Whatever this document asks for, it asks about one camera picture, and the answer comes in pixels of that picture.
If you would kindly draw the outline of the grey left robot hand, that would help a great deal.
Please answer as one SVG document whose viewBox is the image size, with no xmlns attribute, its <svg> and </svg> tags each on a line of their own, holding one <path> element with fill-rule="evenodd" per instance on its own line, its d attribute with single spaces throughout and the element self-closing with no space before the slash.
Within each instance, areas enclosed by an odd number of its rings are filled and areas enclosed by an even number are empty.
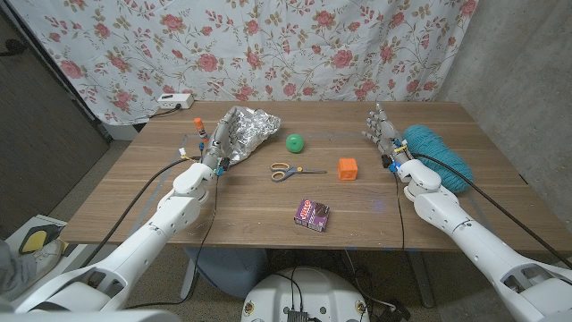
<svg viewBox="0 0 572 322">
<path fill-rule="evenodd" d="M 231 129 L 236 121 L 236 116 L 237 109 L 232 107 L 218 122 L 206 146 L 202 164 L 209 166 L 212 170 L 215 170 L 220 161 L 231 153 L 231 142 L 234 139 Z"/>
</svg>

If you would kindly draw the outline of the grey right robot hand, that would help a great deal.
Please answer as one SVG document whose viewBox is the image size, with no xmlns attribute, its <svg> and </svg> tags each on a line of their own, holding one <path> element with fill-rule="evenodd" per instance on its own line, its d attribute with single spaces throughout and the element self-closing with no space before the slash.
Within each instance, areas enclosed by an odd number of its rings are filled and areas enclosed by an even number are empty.
<svg viewBox="0 0 572 322">
<path fill-rule="evenodd" d="M 401 165 L 411 159 L 407 142 L 404 141 L 383 109 L 380 102 L 375 103 L 375 110 L 366 118 L 368 131 L 362 135 L 371 140 L 382 154 L 384 168 L 396 172 Z"/>
</svg>

